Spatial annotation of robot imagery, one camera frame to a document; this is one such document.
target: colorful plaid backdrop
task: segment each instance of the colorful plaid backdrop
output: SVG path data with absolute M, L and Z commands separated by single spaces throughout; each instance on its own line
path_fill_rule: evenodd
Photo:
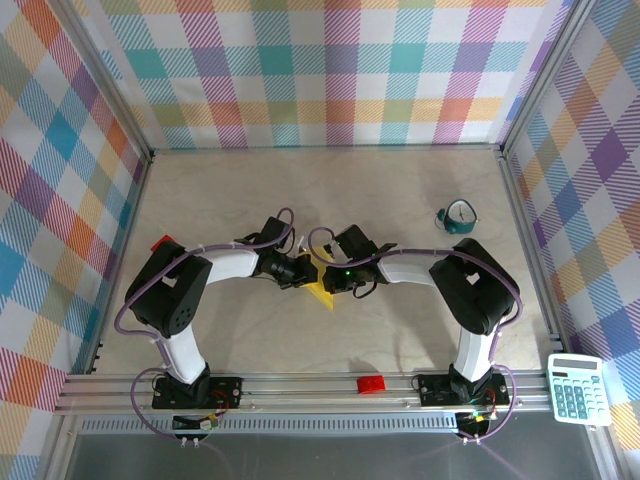
M 0 479 L 30 479 L 142 164 L 44 0 L 0 12 Z
M 74 3 L 150 143 L 206 148 L 495 141 L 571 0 Z
M 618 438 L 640 472 L 640 0 L 600 2 L 514 170 L 578 352 L 606 360 Z

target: marble-patterned surface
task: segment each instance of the marble-patterned surface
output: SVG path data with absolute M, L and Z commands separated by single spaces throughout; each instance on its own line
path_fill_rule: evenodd
M 505 331 L 496 360 L 539 368 L 546 329 L 493 153 L 437 150 L 257 150 L 159 157 L 123 267 L 118 301 L 153 245 L 170 234 L 184 245 L 228 242 L 259 230 L 282 206 L 296 231 L 357 223 L 378 245 L 450 247 L 435 212 L 464 197 L 478 211 L 472 237 L 516 279 L 525 314 Z M 134 326 L 129 313 L 125 325 Z M 195 321 L 214 371 L 411 371 L 445 369 L 459 327 L 435 288 L 381 286 L 364 300 L 335 297 L 327 310 L 303 289 L 233 279 L 210 285 Z M 155 347 L 107 329 L 99 373 L 159 365 Z

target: yellow object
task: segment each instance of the yellow object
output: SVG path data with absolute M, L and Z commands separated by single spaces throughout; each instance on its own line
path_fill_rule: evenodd
M 328 262 L 332 260 L 331 257 L 322 249 L 318 249 L 317 253 Z M 322 284 L 322 277 L 324 277 L 324 273 L 327 270 L 327 266 L 324 263 L 319 262 L 313 255 L 311 255 L 311 263 L 318 269 L 318 281 L 314 283 L 307 283 L 302 287 L 308 289 L 311 293 L 313 293 L 313 295 L 318 300 L 320 300 L 325 307 L 327 307 L 330 311 L 333 312 L 333 295 L 325 291 L 324 285 Z

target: calculator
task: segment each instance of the calculator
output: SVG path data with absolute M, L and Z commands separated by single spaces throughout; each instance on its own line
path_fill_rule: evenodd
M 611 424 L 600 358 L 554 353 L 549 356 L 547 376 L 556 420 L 602 427 Z

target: calculator display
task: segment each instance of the calculator display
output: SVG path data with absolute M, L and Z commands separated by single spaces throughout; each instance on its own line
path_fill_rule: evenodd
M 554 367 L 565 368 L 584 368 L 586 370 L 597 370 L 598 364 L 596 362 L 583 362 L 580 360 L 567 360 L 564 358 L 556 358 L 553 361 Z

